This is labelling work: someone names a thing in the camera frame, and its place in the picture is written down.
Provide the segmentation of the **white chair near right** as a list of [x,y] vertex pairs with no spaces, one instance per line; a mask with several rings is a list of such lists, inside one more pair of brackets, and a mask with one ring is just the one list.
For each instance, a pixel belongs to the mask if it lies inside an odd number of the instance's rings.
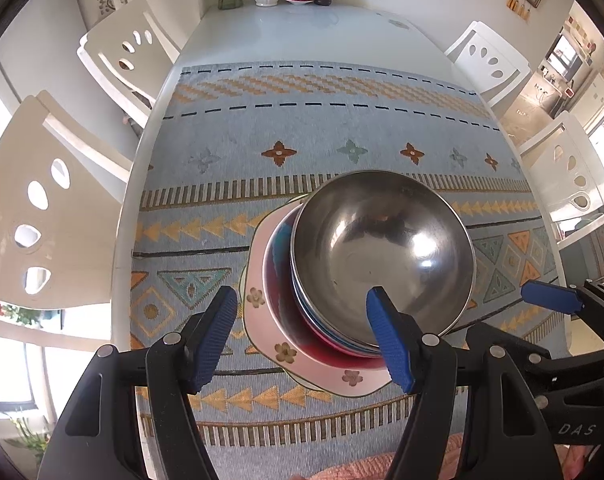
[[604,226],[604,165],[574,115],[560,113],[518,151],[559,249]]

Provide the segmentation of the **pink steel bowl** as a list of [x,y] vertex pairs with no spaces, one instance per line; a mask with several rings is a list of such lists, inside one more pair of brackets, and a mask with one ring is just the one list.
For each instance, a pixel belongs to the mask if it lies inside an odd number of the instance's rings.
[[301,204],[294,202],[270,212],[253,235],[263,280],[267,310],[293,347],[314,362],[349,370],[384,370],[380,356],[356,356],[319,337],[308,322],[293,290],[289,244]]

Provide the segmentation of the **patterned blue table mat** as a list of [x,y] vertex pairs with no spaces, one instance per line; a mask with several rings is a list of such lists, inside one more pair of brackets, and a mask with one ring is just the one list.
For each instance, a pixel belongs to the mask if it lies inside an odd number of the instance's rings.
[[[448,340],[488,322],[568,352],[562,316],[525,304],[526,278],[556,281],[554,246],[518,160],[471,90],[372,66],[267,62],[185,68],[152,149],[139,204],[131,340],[149,346],[202,311],[223,285],[239,313],[264,304],[244,284],[266,216],[337,174],[382,169],[441,194],[468,226],[476,284]],[[223,479],[287,479],[393,451],[413,402],[363,370],[334,384],[296,379],[287,338],[266,358],[236,321],[210,384],[191,399]]]

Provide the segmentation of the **white chair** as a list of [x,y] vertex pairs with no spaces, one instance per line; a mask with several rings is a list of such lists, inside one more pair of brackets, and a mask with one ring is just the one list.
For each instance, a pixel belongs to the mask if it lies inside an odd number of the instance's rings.
[[145,127],[180,48],[146,0],[131,0],[80,39],[78,58],[112,101]]
[[559,249],[604,226],[604,165],[574,115],[560,113],[518,151]]
[[526,57],[487,24],[472,21],[444,51],[486,104],[494,107],[531,73]]
[[35,311],[110,304],[132,163],[47,91],[27,96],[0,137],[0,301]]

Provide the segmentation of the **white chair far right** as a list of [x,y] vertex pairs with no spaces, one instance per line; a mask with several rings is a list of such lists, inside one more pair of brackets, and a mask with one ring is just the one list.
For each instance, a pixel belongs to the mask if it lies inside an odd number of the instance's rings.
[[494,107],[531,73],[526,57],[487,24],[472,21],[444,51],[486,104]]

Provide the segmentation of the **white chair far left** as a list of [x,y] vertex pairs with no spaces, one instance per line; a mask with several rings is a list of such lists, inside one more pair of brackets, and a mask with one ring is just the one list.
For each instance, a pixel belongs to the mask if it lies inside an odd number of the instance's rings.
[[180,48],[146,0],[131,0],[80,39],[78,58],[112,101],[145,127]]

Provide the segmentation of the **white chair near left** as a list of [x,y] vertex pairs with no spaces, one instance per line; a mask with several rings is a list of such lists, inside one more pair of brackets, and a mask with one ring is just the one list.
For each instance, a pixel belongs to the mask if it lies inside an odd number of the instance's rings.
[[110,304],[132,163],[47,91],[27,96],[0,137],[0,301],[35,311]]

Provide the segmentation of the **blue steel bowl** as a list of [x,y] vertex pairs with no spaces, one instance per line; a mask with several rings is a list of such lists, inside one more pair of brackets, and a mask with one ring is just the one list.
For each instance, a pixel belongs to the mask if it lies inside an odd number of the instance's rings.
[[289,252],[293,290],[312,330],[354,356],[379,352],[366,314],[372,288],[442,336],[466,310],[476,280],[472,241],[453,207],[392,171],[349,172],[311,192],[293,221]]

